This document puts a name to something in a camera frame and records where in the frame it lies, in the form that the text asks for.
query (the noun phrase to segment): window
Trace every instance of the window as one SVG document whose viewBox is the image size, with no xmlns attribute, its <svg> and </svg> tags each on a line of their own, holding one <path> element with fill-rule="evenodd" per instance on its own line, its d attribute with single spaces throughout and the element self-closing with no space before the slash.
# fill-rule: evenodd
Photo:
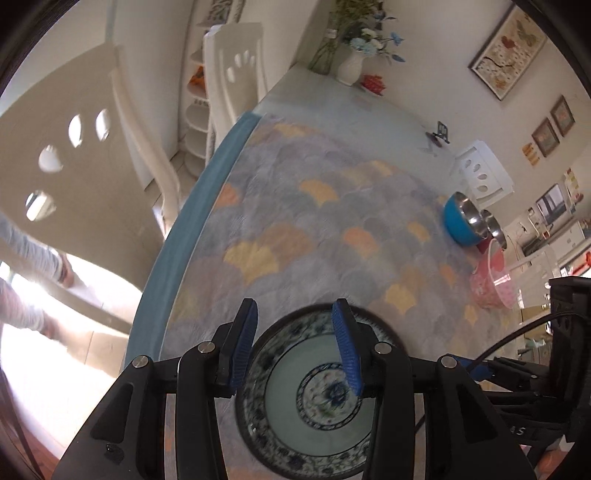
<svg viewBox="0 0 591 480">
<path fill-rule="evenodd" d="M 546 225 L 554 223 L 560 215 L 566 212 L 564 197 L 557 183 L 544 193 L 535 204 L 540 209 Z"/>
</svg>

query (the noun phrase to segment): pink plastic basket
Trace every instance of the pink plastic basket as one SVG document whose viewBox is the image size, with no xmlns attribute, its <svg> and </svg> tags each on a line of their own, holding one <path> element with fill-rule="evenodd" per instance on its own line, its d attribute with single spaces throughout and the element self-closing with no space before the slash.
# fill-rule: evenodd
<svg viewBox="0 0 591 480">
<path fill-rule="evenodd" d="M 510 309 L 517 303 L 517 292 L 505 269 L 503 250 L 496 240 L 491 240 L 470 276 L 470 289 L 476 304 L 486 309 Z"/>
</svg>

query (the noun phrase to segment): blue bowl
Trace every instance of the blue bowl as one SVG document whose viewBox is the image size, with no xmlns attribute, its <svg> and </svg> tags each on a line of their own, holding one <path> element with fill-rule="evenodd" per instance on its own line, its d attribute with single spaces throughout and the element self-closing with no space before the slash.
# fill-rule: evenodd
<svg viewBox="0 0 591 480">
<path fill-rule="evenodd" d="M 488 233 L 486 223 L 476 206 L 459 192 L 452 195 L 445 204 L 443 223 L 452 238 L 465 247 L 480 243 Z"/>
</svg>

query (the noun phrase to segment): plate rim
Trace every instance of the plate rim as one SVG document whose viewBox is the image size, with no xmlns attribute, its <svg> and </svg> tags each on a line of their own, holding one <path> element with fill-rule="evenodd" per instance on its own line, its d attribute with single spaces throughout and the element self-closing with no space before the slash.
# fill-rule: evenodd
<svg viewBox="0 0 591 480">
<path fill-rule="evenodd" d="M 306 307 L 302 307 L 300 309 L 297 309 L 293 312 L 290 312 L 290 313 L 284 315 L 279 320 L 277 320 L 275 323 L 273 323 L 267 330 L 265 330 L 262 333 L 262 335 L 253 344 L 252 350 L 251 350 L 251 355 L 248 360 L 248 367 L 246 369 L 246 375 L 248 375 L 248 372 L 251 368 L 252 360 L 263 349 L 263 347 L 267 344 L 267 342 L 269 340 L 271 340 L 271 338 L 277 332 L 279 332 L 284 326 L 286 326 L 290 322 L 296 320 L 297 318 L 307 315 L 309 313 L 331 310 L 332 306 L 333 306 L 332 303 L 315 303 L 312 305 L 308 305 Z M 357 313 L 358 315 L 367 318 L 368 320 L 374 322 L 382 330 L 384 330 L 388 335 L 390 335 L 390 337 L 394 341 L 394 345 L 396 347 L 400 348 L 404 353 L 406 353 L 408 355 L 408 352 L 406 350 L 406 347 L 404 346 L 404 343 L 402 342 L 402 339 L 385 320 L 381 319 L 378 315 L 376 315 L 373 312 L 370 312 L 366 308 L 359 307 L 357 305 L 351 305 L 351 304 L 349 304 L 349 306 L 351 307 L 351 310 L 354 313 Z M 267 458 L 265 456 L 263 456 L 260 453 L 256 444 L 252 440 L 251 436 L 248 434 L 248 426 L 246 425 L 246 418 L 244 417 L 243 409 L 239 408 L 239 406 L 242 404 L 242 392 L 243 392 L 243 387 L 240 387 L 236 392 L 235 402 L 234 402 L 234 415 L 236 418 L 236 425 L 238 427 L 238 432 L 240 434 L 240 437 L 242 438 L 242 441 L 244 441 L 244 443 L 246 444 L 248 451 L 251 453 L 251 455 L 254 456 L 259 462 L 261 462 L 266 468 L 271 470 L 273 473 L 277 473 L 278 475 L 281 475 L 285 478 L 289 478 L 291 480 L 344 480 L 345 478 L 349 478 L 351 476 L 357 475 L 358 473 L 361 473 L 363 471 L 365 463 L 362 463 L 358 467 L 351 469 L 345 473 L 340 473 L 337 475 L 329 475 L 329 476 L 312 477 L 312 476 L 308 476 L 308 475 L 299 475 L 297 473 L 294 473 L 293 471 L 285 470 L 282 467 L 279 467 L 277 465 L 273 465 L 270 461 L 267 460 Z"/>
</svg>

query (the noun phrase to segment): silver screw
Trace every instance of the silver screw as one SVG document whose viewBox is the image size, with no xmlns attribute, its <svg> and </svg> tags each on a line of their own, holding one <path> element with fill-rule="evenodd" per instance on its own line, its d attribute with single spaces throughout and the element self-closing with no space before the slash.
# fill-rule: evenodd
<svg viewBox="0 0 591 480">
<path fill-rule="evenodd" d="M 135 367 L 135 368 L 142 368 L 145 367 L 146 365 L 148 365 L 148 357 L 145 355 L 140 355 L 135 357 L 131 364 Z"/>
<path fill-rule="evenodd" d="M 374 346 L 374 350 L 381 355 L 387 355 L 392 351 L 392 345 L 386 342 L 376 343 Z"/>
<path fill-rule="evenodd" d="M 455 368 L 457 365 L 457 361 L 452 356 L 446 355 L 446 356 L 442 357 L 441 364 L 445 368 Z"/>
<path fill-rule="evenodd" d="M 199 350 L 200 353 L 213 352 L 215 348 L 216 344 L 213 342 L 201 342 L 199 345 L 197 345 L 197 350 Z"/>
</svg>

